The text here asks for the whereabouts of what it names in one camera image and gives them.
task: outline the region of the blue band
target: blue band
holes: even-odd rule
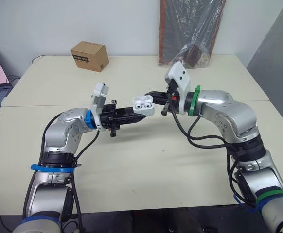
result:
[[[23,224],[23,223],[30,222],[30,221],[35,221],[35,220],[50,220],[50,221],[53,221],[53,222],[57,223],[60,226],[59,219],[57,219],[55,217],[47,217],[47,216],[44,216],[44,215],[37,215],[37,216],[27,217],[20,223],[20,225]]]
[[[277,197],[271,197],[271,198],[267,198],[264,200],[261,200],[255,207],[255,209],[251,210],[251,212],[256,212],[258,210],[262,210],[263,207],[271,200],[276,199],[276,198],[283,198],[283,196],[277,196]]]
[[[74,167],[43,167],[38,164],[31,164],[30,169],[46,172],[74,172]]]
[[[88,110],[86,118],[84,119],[84,122],[88,125],[90,129],[94,130],[92,119],[91,119],[91,110]]]

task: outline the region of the black wire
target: black wire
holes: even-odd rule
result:
[[[198,117],[194,123],[191,125],[191,127],[189,128],[189,131],[188,133],[186,133],[186,131],[184,130],[184,128],[182,127],[181,123],[179,122],[177,116],[176,116],[176,109],[175,109],[175,106],[172,102],[172,97],[171,97],[171,94],[168,93],[167,94],[167,98],[168,98],[168,101],[170,103],[170,106],[172,108],[172,115],[173,115],[173,118],[174,118],[174,121],[175,123],[177,124],[178,128],[180,129],[180,131],[187,137],[188,139],[188,142],[195,146],[195,147],[198,147],[198,148],[202,148],[202,149],[215,149],[215,148],[222,148],[222,147],[225,147],[225,148],[232,148],[233,150],[235,150],[235,148],[232,146],[232,145],[229,145],[229,144],[219,144],[219,145],[211,145],[211,146],[206,146],[206,145],[200,145],[200,144],[196,144],[194,143],[193,141],[191,140],[196,140],[195,137],[192,137],[190,136],[190,132],[191,130],[193,129],[193,127],[196,125],[196,123],[200,120],[201,116]],[[208,136],[203,136],[203,137],[199,137],[197,140],[202,140],[202,139],[206,139],[206,138],[217,138],[217,139],[220,139],[222,140],[223,142],[225,142],[225,140],[222,138],[222,137],[219,137],[217,135],[208,135]]]
[[[0,222],[1,222],[2,226],[3,226],[8,232],[12,232],[12,230],[8,229],[8,228],[4,225],[1,215],[0,215]]]
[[[69,224],[71,224],[71,223],[74,223],[77,229],[79,228],[79,225],[78,225],[77,221],[70,221],[70,222],[67,222],[67,223],[66,223],[66,225],[65,225],[64,228],[63,228],[63,231],[64,231],[64,230],[66,229],[66,227],[67,227]]]
[[[97,133],[96,133],[96,136],[94,137],[94,139],[93,139],[90,143],[88,143],[88,144],[80,151],[80,153],[78,153],[78,155],[77,155],[76,158],[75,158],[76,161],[80,158],[80,156],[83,154],[83,152],[85,152],[86,149],[89,148],[89,147],[96,141],[96,139],[98,138],[98,135],[99,135],[99,130],[97,130]]]
[[[52,120],[47,124],[47,126],[44,129],[44,132],[43,132],[43,135],[42,135],[42,140],[41,140],[41,150],[40,150],[40,157],[39,157],[38,165],[41,164],[41,160],[42,160],[42,157],[43,157],[44,143],[45,143],[45,133],[48,130],[48,128],[51,126],[51,124],[59,117],[59,115],[61,115],[61,113],[54,116],[52,118]]]
[[[234,163],[232,164],[232,167],[230,169],[230,172],[229,172],[229,185],[230,185],[230,188],[232,189],[233,193],[238,197],[238,199],[240,199],[241,201],[243,201],[245,204],[248,204],[250,207],[252,208],[255,208],[255,206],[250,203],[249,201],[247,201],[245,198],[243,198],[234,188],[233,186],[233,183],[232,183],[232,175],[233,175],[233,171],[235,169],[235,167],[237,166],[237,163],[239,161],[239,158],[237,157],[234,161]]]
[[[16,78],[9,80],[8,77],[10,77],[10,76],[13,76],[13,77],[16,77]],[[17,76],[17,75],[14,75],[14,74],[9,74],[8,76],[6,76],[6,83],[7,83],[7,81],[9,81],[11,83],[16,79],[20,79],[20,76]]]
[[[33,60],[31,60],[31,64],[34,62],[35,59],[37,59],[38,57],[35,57]]]
[[[226,149],[232,148],[233,150],[236,150],[236,148],[235,148],[234,146],[229,145],[229,144],[205,146],[205,145],[199,145],[199,144],[194,143],[194,142],[192,141],[192,140],[194,140],[194,137],[191,137],[191,136],[190,136],[190,133],[191,133],[192,129],[194,128],[194,126],[197,124],[197,122],[200,120],[201,116],[199,116],[199,117],[193,122],[193,124],[190,126],[190,128],[189,128],[189,130],[188,130],[188,133],[186,133],[185,130],[183,129],[183,127],[181,126],[181,124],[180,124],[180,122],[179,122],[177,116],[176,116],[176,113],[175,113],[175,112],[176,112],[176,109],[175,109],[175,106],[174,106],[174,104],[173,104],[173,102],[172,102],[171,94],[168,93],[168,94],[167,94],[167,97],[168,97],[168,101],[169,101],[169,103],[170,103],[170,106],[171,106],[171,108],[172,108],[172,115],[173,115],[173,118],[174,118],[174,120],[175,120],[175,122],[176,122],[178,128],[179,128],[180,131],[187,137],[188,142],[189,142],[191,145],[193,145],[193,146],[195,146],[195,147],[198,147],[198,148],[203,148],[203,149],[215,149],[215,148],[226,147]],[[204,136],[204,137],[201,137],[201,138],[203,138],[203,139],[205,139],[205,138],[218,138],[218,139],[221,139],[223,142],[225,142],[225,140],[224,140],[222,137],[218,137],[218,136],[216,136],[216,135],[210,135],[210,136],[208,136],[208,137],[207,137],[207,136]],[[254,206],[252,203],[250,203],[249,201],[247,201],[246,199],[244,199],[244,198],[235,190],[235,188],[234,188],[234,186],[233,186],[232,181],[236,182],[236,180],[232,177],[232,175],[233,175],[233,171],[234,171],[234,169],[236,168],[236,165],[237,165],[238,161],[239,161],[239,158],[237,157],[236,160],[234,161],[234,163],[233,163],[231,169],[229,169],[229,168],[230,168],[230,155],[228,154],[228,151],[227,151],[227,173],[228,173],[228,175],[229,175],[229,184],[230,184],[230,187],[231,187],[233,193],[234,193],[241,201],[243,201],[244,203],[246,203],[246,204],[248,204],[249,206],[251,206],[251,207],[254,208],[255,206]]]
[[[191,140],[203,140],[203,139],[206,139],[206,138],[217,138],[217,139],[220,139],[222,140],[223,142],[225,142],[225,140],[220,137],[220,136],[217,136],[217,135],[208,135],[208,136],[203,136],[203,137],[193,137],[193,136],[190,136],[189,133],[187,133],[184,128],[181,126],[181,123],[179,122],[177,116],[176,116],[176,108],[173,104],[173,101],[172,101],[172,97],[171,97],[171,94],[168,93],[167,94],[167,98],[168,98],[168,101],[170,103],[170,106],[171,106],[171,109],[172,109],[172,115],[173,115],[173,118],[174,118],[174,121],[175,123],[177,124],[178,128],[180,129],[180,131],[189,139]],[[194,123],[191,125],[190,127],[190,131],[192,130],[192,128],[196,125],[196,123],[200,120],[201,116],[199,116],[195,121]]]
[[[41,160],[42,160],[42,157],[43,157],[45,133],[46,133],[47,129],[50,127],[50,125],[59,117],[59,115],[61,115],[61,113],[57,114],[55,117],[53,117],[52,120],[47,124],[47,126],[44,129],[44,132],[43,132],[43,135],[42,135],[42,140],[41,140],[41,149],[40,149],[40,157],[39,157],[38,165],[41,164]],[[34,171],[33,176],[31,177],[28,189],[27,189],[25,202],[24,202],[24,206],[23,206],[23,219],[26,218],[27,202],[28,202],[28,199],[29,199],[31,187],[32,187],[34,180],[35,180],[35,175],[36,175],[36,171]]]
[[[16,79],[20,79],[20,78],[14,78],[14,79],[12,79],[12,80],[9,80],[9,82],[11,83],[11,82],[13,82],[13,81],[16,80]]]
[[[35,180],[35,174],[36,174],[36,171],[34,171],[33,176],[31,177],[29,185],[28,185],[28,188],[27,188],[27,193],[26,193],[26,197],[25,197],[25,201],[24,201],[24,206],[23,206],[23,219],[26,218],[27,202],[28,202],[28,199],[29,199],[29,194],[30,194],[31,187],[33,186],[33,183],[34,183],[34,180]]]
[[[195,119],[195,121],[193,122],[193,124],[190,126],[189,130],[188,130],[188,135],[191,134],[191,131],[192,129],[194,128],[194,126],[198,123],[198,121],[201,119],[201,116],[198,116],[197,119]],[[202,137],[193,137],[190,135],[190,139],[192,140],[203,140],[203,139],[206,139],[206,138],[217,138],[219,140],[222,140],[223,142],[225,142],[225,140],[220,137],[220,136],[217,136],[217,135],[208,135],[208,136],[202,136]]]
[[[230,175],[230,155],[228,154],[228,151],[227,151],[227,173],[229,176]]]
[[[77,213],[78,213],[79,230],[80,230],[80,233],[82,233],[83,232],[83,224],[82,224],[81,209],[80,209],[80,203],[79,203],[79,199],[78,199],[77,190],[75,188],[73,172],[71,173],[71,185],[72,185],[72,191],[73,191],[73,196],[74,196],[74,202],[75,202],[75,206],[77,208]]]

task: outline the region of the white table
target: white table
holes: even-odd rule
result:
[[[13,88],[2,106],[88,105],[97,82],[109,86],[106,103],[116,99],[119,107],[135,96],[165,91],[169,67],[157,65],[156,56],[110,57],[101,72],[80,69],[72,56],[38,58]],[[235,55],[212,56],[207,68],[188,70],[192,90],[225,90],[237,101],[269,100]]]
[[[245,103],[256,112],[265,147],[283,179],[283,118],[269,101]],[[0,109],[0,215],[21,214],[32,175],[29,167],[38,160],[44,127],[54,115],[73,107]],[[236,203],[228,184],[225,150],[190,146],[172,116],[160,115],[161,108],[157,106],[156,114],[142,122],[122,126],[115,138],[102,133],[82,155],[82,166],[75,173],[82,212]],[[194,118],[180,120],[189,125]],[[203,119],[195,131],[218,135],[217,128]],[[94,135],[84,134],[79,150]]]

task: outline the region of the green ring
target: green ring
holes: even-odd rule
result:
[[[272,195],[275,195],[275,194],[283,194],[283,190],[272,190],[272,191],[268,191],[268,192],[265,192],[265,193],[259,195],[257,197],[256,204],[258,204],[261,200],[263,200],[267,197],[270,197]]]
[[[201,90],[201,86],[196,86],[195,93],[194,93],[194,96],[192,98],[190,109],[189,109],[189,116],[191,116],[191,117],[194,116],[195,103],[196,103],[198,96],[200,94],[200,90]]]

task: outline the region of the brown cardboard box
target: brown cardboard box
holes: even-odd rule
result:
[[[109,63],[105,45],[81,41],[71,49],[79,68],[101,72]]]

